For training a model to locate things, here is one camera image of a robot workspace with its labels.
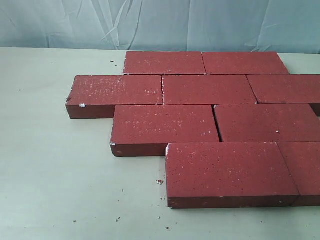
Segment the angled red brick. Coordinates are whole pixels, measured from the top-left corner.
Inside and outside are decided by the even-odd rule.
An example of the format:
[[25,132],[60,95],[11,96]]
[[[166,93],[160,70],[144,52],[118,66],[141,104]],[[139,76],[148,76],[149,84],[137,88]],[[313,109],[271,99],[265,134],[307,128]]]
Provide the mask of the angled red brick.
[[162,103],[159,75],[77,75],[65,106],[71,119],[112,119],[116,106]]

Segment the red brick back row left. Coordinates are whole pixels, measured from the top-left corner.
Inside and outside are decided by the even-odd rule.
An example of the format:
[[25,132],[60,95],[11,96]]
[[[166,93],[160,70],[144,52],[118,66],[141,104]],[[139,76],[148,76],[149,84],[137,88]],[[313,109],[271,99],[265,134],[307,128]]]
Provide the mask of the red brick back row left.
[[199,51],[128,51],[125,75],[205,75]]

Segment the red brick back row right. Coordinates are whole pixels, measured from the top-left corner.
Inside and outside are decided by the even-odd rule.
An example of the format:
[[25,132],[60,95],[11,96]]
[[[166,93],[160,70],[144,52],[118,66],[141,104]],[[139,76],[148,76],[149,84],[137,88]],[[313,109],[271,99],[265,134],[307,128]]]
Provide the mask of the red brick back row right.
[[288,75],[276,52],[203,52],[207,75]]

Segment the red brick third row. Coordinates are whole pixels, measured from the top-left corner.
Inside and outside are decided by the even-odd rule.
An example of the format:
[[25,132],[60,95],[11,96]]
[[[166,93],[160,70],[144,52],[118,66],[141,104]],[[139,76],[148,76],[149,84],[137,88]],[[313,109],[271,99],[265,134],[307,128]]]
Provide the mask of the red brick third row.
[[306,104],[214,106],[223,142],[319,142],[320,120]]

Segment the red brick front row large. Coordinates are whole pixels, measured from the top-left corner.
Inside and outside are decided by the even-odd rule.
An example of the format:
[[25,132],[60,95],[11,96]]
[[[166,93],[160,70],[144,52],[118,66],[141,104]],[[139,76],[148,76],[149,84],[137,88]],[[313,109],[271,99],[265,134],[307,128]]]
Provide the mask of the red brick front row large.
[[165,173],[173,209],[288,207],[300,195],[275,142],[171,143]]

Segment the red brick second row right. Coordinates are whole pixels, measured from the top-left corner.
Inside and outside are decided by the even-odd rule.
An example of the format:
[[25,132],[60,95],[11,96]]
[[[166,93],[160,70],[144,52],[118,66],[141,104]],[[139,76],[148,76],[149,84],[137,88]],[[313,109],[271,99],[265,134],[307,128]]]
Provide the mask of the red brick second row right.
[[257,74],[247,79],[259,104],[308,104],[320,116],[318,74]]

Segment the red brick front right edge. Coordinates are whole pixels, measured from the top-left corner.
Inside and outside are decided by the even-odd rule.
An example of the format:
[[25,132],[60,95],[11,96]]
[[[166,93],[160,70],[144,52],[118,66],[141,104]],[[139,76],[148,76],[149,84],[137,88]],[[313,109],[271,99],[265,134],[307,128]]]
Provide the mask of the red brick front right edge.
[[320,143],[280,142],[278,146],[299,192],[292,206],[319,206]]

